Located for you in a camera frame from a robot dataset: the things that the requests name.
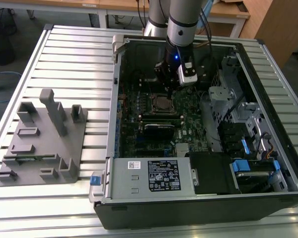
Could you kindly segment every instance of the white label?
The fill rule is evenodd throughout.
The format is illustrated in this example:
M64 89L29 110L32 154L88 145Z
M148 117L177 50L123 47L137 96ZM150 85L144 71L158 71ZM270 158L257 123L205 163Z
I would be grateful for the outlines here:
M129 170L139 170L140 169L140 161L128 161L128 169Z
M97 5L95 5L95 4L82 4L82 6L97 7Z

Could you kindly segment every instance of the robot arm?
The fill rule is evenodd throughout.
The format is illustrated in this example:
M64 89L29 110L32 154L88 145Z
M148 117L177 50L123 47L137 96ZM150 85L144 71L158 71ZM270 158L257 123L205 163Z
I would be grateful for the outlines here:
M151 0L149 9L150 35L165 36L165 16L169 16L164 59L154 68L158 80L168 89L169 97L173 90L197 82L194 66L193 40L201 7L209 7L212 0L172 0L168 2Z

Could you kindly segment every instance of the motherboard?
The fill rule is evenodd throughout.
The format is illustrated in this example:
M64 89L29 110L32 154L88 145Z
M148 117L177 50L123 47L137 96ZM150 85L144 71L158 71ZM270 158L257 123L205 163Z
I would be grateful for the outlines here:
M190 151L207 151L200 95L191 87L168 98L158 82L121 83L115 156L184 157Z

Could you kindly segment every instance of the slotted aluminum surface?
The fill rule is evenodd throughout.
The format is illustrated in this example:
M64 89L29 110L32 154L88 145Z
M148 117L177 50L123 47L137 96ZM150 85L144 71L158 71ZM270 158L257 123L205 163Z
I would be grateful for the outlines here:
M119 231L102 227L88 200L89 177L104 169L115 34L141 32L66 26L43 32L0 123L0 166L17 125L19 103L31 101L41 107L40 90L53 88L63 107L81 104L89 109L79 181L0 187L0 237L298 237L298 207L255 222ZM244 45L298 152L298 99L265 46L254 40L214 39Z

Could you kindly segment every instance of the power supply label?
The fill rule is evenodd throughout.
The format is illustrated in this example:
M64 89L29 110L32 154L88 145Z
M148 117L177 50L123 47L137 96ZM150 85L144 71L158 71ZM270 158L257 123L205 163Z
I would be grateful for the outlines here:
M181 190L177 160L148 161L151 192Z

